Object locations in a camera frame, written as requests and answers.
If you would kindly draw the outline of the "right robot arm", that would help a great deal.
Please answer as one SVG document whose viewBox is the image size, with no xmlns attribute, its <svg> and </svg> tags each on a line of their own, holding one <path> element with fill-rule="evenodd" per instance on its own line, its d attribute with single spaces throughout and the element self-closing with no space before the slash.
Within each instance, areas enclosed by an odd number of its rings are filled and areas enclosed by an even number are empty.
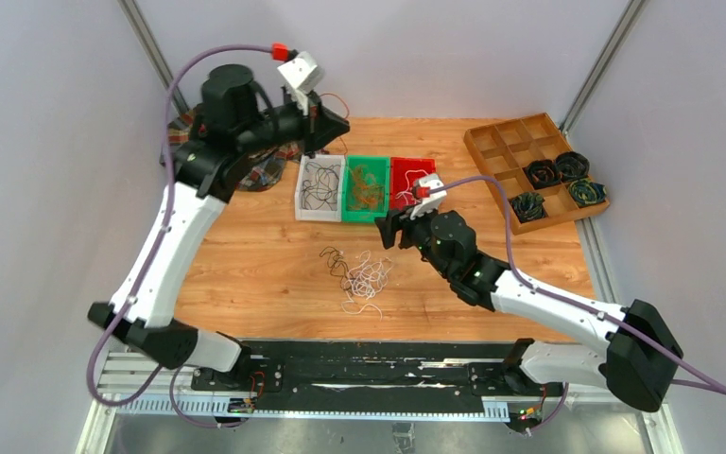
<svg viewBox="0 0 726 454">
<path fill-rule="evenodd" d="M 502 369 L 511 392 L 567 382 L 606 389 L 636 410 L 662 407 L 683 349 L 652 304 L 600 302 L 519 278 L 512 265 L 478 249 L 475 231 L 455 211 L 412 218 L 406 209 L 391 210 L 375 225 L 385 248 L 416 248 L 467 305 L 530 319 L 573 339 L 518 340 Z"/>
</svg>

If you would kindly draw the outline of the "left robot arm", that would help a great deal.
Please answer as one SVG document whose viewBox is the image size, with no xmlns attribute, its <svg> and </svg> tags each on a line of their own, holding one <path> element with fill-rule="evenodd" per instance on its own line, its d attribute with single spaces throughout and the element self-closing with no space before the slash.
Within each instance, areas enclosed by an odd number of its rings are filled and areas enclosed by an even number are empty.
<svg viewBox="0 0 726 454">
<path fill-rule="evenodd" d="M 174 193 L 164 195 L 158 220 L 126 281 L 107 303 L 91 305 L 88 320 L 167 369 L 215 370 L 230 391 L 251 381 L 251 365 L 235 339 L 174 318 L 185 274 L 218 215 L 268 151 L 299 142 L 312 155 L 349 131 L 315 92 L 323 69 L 305 53 L 278 68 L 285 98 L 268 98 L 249 67 L 225 64 L 209 73 L 186 142 L 173 152 Z"/>
</svg>

